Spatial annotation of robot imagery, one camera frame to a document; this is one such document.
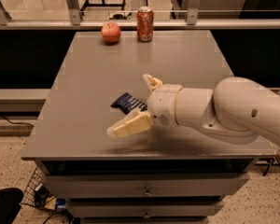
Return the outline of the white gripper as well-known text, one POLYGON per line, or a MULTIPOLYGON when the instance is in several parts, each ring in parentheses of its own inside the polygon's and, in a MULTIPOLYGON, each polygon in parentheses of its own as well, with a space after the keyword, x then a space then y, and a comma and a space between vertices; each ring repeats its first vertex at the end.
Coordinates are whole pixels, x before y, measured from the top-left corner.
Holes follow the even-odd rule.
POLYGON ((148 89, 152 93, 147 98, 147 111, 135 109, 123 119, 109 127, 110 137, 125 137, 149 130, 154 122, 160 126, 176 126, 175 100, 183 89, 181 85, 165 84, 150 74, 143 74, 148 89))

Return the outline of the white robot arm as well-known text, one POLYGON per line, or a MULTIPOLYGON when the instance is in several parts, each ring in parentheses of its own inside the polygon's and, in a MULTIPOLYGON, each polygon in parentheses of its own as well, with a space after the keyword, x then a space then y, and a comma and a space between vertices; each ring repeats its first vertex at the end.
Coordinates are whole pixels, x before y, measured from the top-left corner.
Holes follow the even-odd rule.
POLYGON ((260 135, 280 146, 280 96, 255 81, 228 77, 214 89, 194 89, 149 74, 143 79, 150 90, 147 109, 132 109, 107 129, 109 136, 183 126, 228 143, 246 144, 260 135))

